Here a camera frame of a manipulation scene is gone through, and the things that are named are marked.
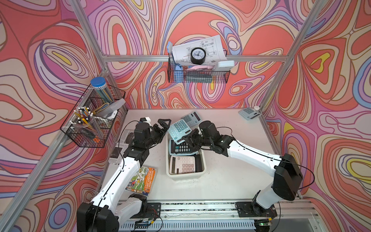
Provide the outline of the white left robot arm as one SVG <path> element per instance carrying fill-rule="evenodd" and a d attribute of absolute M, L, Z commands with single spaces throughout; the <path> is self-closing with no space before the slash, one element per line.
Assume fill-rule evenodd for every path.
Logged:
<path fill-rule="evenodd" d="M 90 203 L 79 206 L 77 231 L 117 232 L 122 223 L 146 211 L 146 197 L 140 194 L 132 194 L 121 205 L 118 202 L 130 180 L 148 158 L 150 149 L 162 142 L 170 125 L 170 119 L 159 119 L 152 125 L 149 117 L 137 122 L 134 137 L 113 176 Z"/>

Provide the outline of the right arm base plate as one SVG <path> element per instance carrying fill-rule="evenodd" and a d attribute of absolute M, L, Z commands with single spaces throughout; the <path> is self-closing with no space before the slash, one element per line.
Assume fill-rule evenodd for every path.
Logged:
<path fill-rule="evenodd" d="M 274 205 L 268 209 L 264 209 L 258 204 L 252 204 L 252 202 L 236 202 L 235 208 L 240 218 L 258 217 L 273 219 L 278 216 Z"/>

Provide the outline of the cream plastic storage box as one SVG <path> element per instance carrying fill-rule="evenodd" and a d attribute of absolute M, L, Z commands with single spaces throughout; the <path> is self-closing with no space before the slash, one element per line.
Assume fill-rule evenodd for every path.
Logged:
<path fill-rule="evenodd" d="M 169 135 L 166 138 L 165 167 L 170 179 L 193 179 L 206 173 L 206 161 L 202 150 L 190 154 L 176 154 L 176 151 L 189 150 L 188 146 L 176 145 Z"/>

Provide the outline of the pink calculator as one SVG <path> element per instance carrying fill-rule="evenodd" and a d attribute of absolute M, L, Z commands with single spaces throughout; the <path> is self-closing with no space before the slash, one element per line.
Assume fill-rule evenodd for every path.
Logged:
<path fill-rule="evenodd" d="M 195 157 L 171 156 L 169 168 L 171 175 L 195 173 Z"/>

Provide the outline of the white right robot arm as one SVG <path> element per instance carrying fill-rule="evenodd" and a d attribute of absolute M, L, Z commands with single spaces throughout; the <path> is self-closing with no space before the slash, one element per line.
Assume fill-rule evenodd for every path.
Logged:
<path fill-rule="evenodd" d="M 251 202 L 253 210 L 264 211 L 282 200 L 295 200 L 303 175 L 292 155 L 269 154 L 218 132 L 206 135 L 195 129 L 182 139 L 192 148 L 209 147 L 217 154 L 249 163 L 273 177 L 272 183 L 254 196 Z"/>

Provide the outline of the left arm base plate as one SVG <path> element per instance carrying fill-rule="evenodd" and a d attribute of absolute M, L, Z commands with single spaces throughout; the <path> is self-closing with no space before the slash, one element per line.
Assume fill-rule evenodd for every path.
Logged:
<path fill-rule="evenodd" d="M 146 203 L 137 214 L 132 214 L 128 219 L 156 218 L 161 214 L 161 203 Z"/>

